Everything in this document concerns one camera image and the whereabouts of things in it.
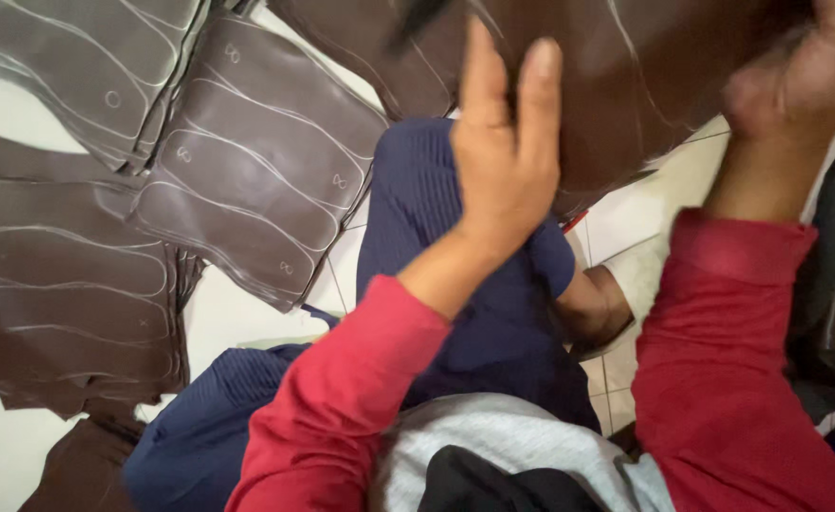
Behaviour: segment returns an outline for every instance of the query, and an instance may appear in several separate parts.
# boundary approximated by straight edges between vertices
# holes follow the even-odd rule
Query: dark leather piece
[[[513,83],[525,50],[563,50],[562,179],[572,217],[718,114],[730,74],[808,17],[805,0],[476,0]]]
[[[42,480],[20,512],[135,512],[121,483],[121,467],[144,425],[118,412],[80,420],[48,452]]]
[[[318,60],[231,14],[201,36],[173,113],[130,221],[289,311],[389,123]]]
[[[387,45],[412,0],[273,0],[273,11],[321,52],[377,89],[390,119],[444,117],[457,103],[465,42],[460,2],[400,55]]]
[[[401,119],[441,116],[457,99],[465,1],[446,2],[402,55],[388,52],[403,10],[421,1],[273,0],[269,9],[364,77],[389,117]],[[562,180],[554,203],[563,218],[626,185],[716,116],[730,74],[810,17],[808,0],[467,4],[497,41],[513,88],[538,37],[552,36],[563,49]]]
[[[203,262],[129,226],[140,179],[0,138],[0,394],[63,417],[186,385],[179,312]]]
[[[0,77],[41,99],[109,169],[142,170],[207,6],[207,0],[0,2]]]

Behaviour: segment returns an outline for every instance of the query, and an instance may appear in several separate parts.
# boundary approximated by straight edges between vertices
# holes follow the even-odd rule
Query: finger
[[[526,163],[559,157],[563,56],[552,38],[531,46],[518,82],[518,157]]]
[[[490,32],[478,17],[469,18],[462,73],[461,120],[487,127],[507,125],[506,67],[493,45]]]

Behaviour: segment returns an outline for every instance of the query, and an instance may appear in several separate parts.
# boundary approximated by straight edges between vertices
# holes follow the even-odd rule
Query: stack of leather
[[[388,125],[317,58],[225,13],[201,35],[130,221],[289,311]]]
[[[209,0],[0,1],[0,77],[109,169],[141,171]]]
[[[138,178],[0,138],[0,395],[63,417],[156,403],[189,372],[179,312],[203,262],[127,225]]]

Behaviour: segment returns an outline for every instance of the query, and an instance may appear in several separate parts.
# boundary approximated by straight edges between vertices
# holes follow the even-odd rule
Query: fingernail
[[[530,70],[541,78],[555,76],[560,69],[560,45],[553,37],[542,37],[528,51]]]

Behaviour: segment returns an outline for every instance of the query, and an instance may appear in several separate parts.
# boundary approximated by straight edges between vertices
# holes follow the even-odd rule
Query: blue ribbed fabric
[[[253,412],[309,344],[229,349],[149,424],[122,478],[142,512],[216,512],[240,480]]]
[[[370,221],[357,264],[357,296],[377,274],[395,275],[461,214],[446,119],[390,128],[377,147]],[[457,393],[506,393],[599,432],[588,379],[548,320],[551,295],[575,259],[553,220],[490,276],[414,383],[409,408]],[[124,466],[141,512],[217,512],[240,480],[253,412],[271,402],[307,345],[228,350],[150,424]]]
[[[461,216],[451,128],[449,119],[415,119],[392,126],[380,139],[357,262],[358,298],[375,275],[398,274]],[[588,378],[548,316],[574,270],[569,242],[548,219],[481,284],[404,408],[448,394],[505,393],[599,431]]]

